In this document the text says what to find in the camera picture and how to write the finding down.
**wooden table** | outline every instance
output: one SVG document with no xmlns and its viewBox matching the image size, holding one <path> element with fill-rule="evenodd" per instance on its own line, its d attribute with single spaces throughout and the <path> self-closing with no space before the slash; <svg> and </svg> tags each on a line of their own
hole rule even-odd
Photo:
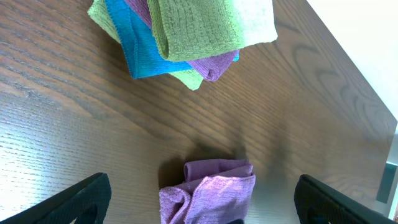
<svg viewBox="0 0 398 224">
<path fill-rule="evenodd" d="M 279 38 L 215 83 L 133 80 L 91 0 L 0 1 L 0 220 L 96 172 L 106 223 L 159 223 L 184 161 L 247 157 L 248 223 L 298 223 L 300 174 L 371 206 L 397 121 L 304 0 L 275 0 Z"/>
</svg>

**purple cloth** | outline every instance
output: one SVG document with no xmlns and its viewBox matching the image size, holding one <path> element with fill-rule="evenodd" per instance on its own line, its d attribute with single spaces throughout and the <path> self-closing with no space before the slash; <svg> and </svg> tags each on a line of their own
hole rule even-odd
<svg viewBox="0 0 398 224">
<path fill-rule="evenodd" d="M 152 28 L 152 20 L 146 0 L 125 0 L 125 2 L 149 28 Z M 234 50 L 217 56 L 187 61 L 187 63 L 198 71 L 206 81 L 216 81 L 231 65 L 238 53 L 239 50 Z"/>
<path fill-rule="evenodd" d="M 169 223 L 229 223 L 244 219 L 256 182 L 246 160 L 188 162 L 185 181 L 159 192 L 160 219 Z"/>
</svg>

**white floor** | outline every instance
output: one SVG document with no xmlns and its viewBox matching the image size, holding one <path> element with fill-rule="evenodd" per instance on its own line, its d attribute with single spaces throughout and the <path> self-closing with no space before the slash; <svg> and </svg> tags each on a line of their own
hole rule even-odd
<svg viewBox="0 0 398 224">
<path fill-rule="evenodd" d="M 307 1 L 398 119 L 398 0 Z M 398 128 L 387 162 L 398 165 Z M 398 188 L 391 191 L 389 218 L 398 203 Z"/>
</svg>

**blue towel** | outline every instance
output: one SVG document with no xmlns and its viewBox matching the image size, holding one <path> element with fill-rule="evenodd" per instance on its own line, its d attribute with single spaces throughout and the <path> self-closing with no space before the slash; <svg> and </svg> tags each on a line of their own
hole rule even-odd
<svg viewBox="0 0 398 224">
<path fill-rule="evenodd" d="M 192 69 L 187 62 L 170 62 L 159 55 L 151 29 L 124 0 L 105 0 L 105 2 L 133 78 Z"/>
</svg>

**green towel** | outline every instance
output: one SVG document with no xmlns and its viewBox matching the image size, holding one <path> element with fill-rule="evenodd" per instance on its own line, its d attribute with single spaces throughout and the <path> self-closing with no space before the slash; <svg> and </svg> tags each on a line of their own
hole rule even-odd
<svg viewBox="0 0 398 224">
<path fill-rule="evenodd" d="M 105 0 L 94 0 L 87 13 L 102 29 L 104 29 L 113 39 L 120 43 L 118 32 L 116 31 L 116 28 L 108 14 Z M 197 90 L 203 81 L 203 77 L 194 69 L 181 72 L 172 72 L 170 74 L 175 78 L 178 78 L 191 90 Z"/>
<path fill-rule="evenodd" d="M 272 0 L 147 0 L 160 55 L 211 57 L 277 38 Z"/>
</svg>

